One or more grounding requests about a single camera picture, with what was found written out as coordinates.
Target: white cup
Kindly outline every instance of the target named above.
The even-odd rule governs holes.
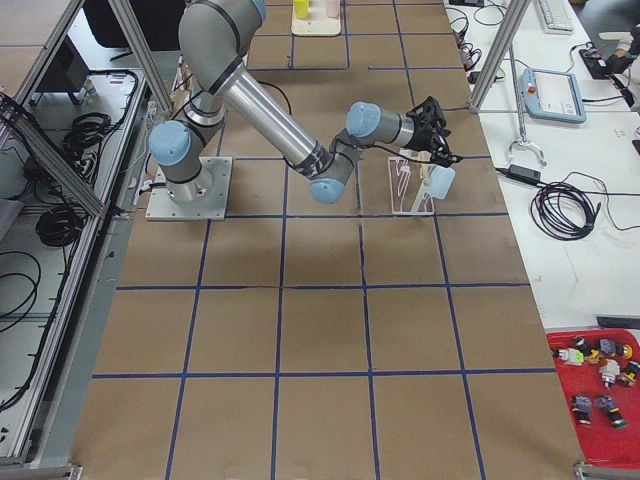
[[[327,17],[338,18],[340,16],[340,0],[324,0],[324,9]]]

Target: white table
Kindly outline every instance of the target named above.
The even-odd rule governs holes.
[[[473,20],[473,8],[461,8],[470,19],[467,40],[486,55],[498,27]],[[494,21],[495,11],[480,12],[478,18]],[[516,33],[514,51],[518,59],[534,68],[565,71],[571,62],[569,49],[589,39],[573,11],[572,35],[545,34],[531,5]],[[451,19],[458,13],[449,11]],[[576,75],[584,98],[616,96],[610,82],[592,80],[574,52]],[[504,82],[495,83],[480,109],[480,120],[496,167],[508,165],[507,147],[518,138],[518,119],[509,63]],[[640,192],[640,155],[631,140],[636,138],[640,116],[630,112],[623,101],[587,107],[582,125],[542,121],[525,115],[527,133],[544,151],[548,161],[542,180],[559,181],[571,171],[601,178],[611,192]],[[540,170],[532,152],[518,151],[513,163]],[[569,182],[582,190],[596,190],[595,184],[580,177]],[[597,325],[596,314],[638,315],[638,271],[640,270],[640,230],[618,232],[605,212],[586,239],[561,242],[546,236],[533,223],[529,205],[536,189],[501,178],[500,185],[518,239],[523,260],[545,329],[579,329]],[[604,197],[592,197],[594,203]],[[610,200],[611,213],[620,226],[640,224],[640,198]]]
[[[481,70],[484,66],[484,60],[491,49],[491,44],[498,31],[498,27],[489,27],[476,22],[473,14],[477,9],[470,7],[460,9],[467,14],[470,21],[469,31],[466,36],[467,40],[470,41],[475,48],[480,48],[483,52],[483,57],[476,66],[476,70]],[[454,19],[457,18],[459,14],[453,10],[449,10],[449,16],[451,19]],[[571,68],[570,72],[576,76],[578,87],[583,98],[600,99],[619,96],[620,93],[611,81],[593,80],[591,78],[589,71],[578,53],[579,49],[585,48],[584,45],[577,47],[571,56],[569,56],[569,51],[572,47],[589,41],[587,33],[572,9],[571,16],[574,24],[574,32],[571,35],[546,34],[541,29],[540,20],[532,2],[514,38],[513,47],[516,58],[531,68],[560,72],[567,71]],[[495,23],[500,19],[500,16],[497,13],[497,9],[489,8],[479,11],[477,18],[485,23]],[[463,22],[459,21],[454,26],[460,28],[462,24]],[[518,74],[522,73],[524,68],[522,64],[517,64]],[[482,104],[481,111],[483,112],[516,111],[513,81],[508,60],[502,63],[502,70],[506,74],[506,77],[503,81],[496,82],[492,86]],[[629,110],[623,99],[595,104],[587,103],[585,104],[585,109],[588,113],[603,111],[626,112]]]

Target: power strip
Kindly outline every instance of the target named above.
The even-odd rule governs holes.
[[[584,62],[585,67],[589,70],[591,74],[591,78],[594,80],[606,80],[607,79],[607,64],[602,58],[600,53],[589,53],[592,50],[587,50],[585,48],[578,50],[580,53],[580,58]]]

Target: yellow cup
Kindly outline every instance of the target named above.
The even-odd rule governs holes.
[[[309,16],[309,0],[293,0],[293,9],[296,12],[296,18],[307,18]]]

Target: blue joint cap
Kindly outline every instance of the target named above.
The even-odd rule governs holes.
[[[267,4],[264,3],[264,0],[253,0],[253,4],[260,12],[260,17],[262,18],[262,23],[267,19]]]
[[[320,203],[332,204],[340,200],[344,185],[333,178],[311,180],[311,196]]]
[[[182,123],[169,120],[153,129],[149,135],[151,153],[162,167],[181,162],[191,148],[191,134]]]
[[[380,125],[382,112],[373,103],[356,102],[347,114],[347,132],[354,137],[368,137]]]

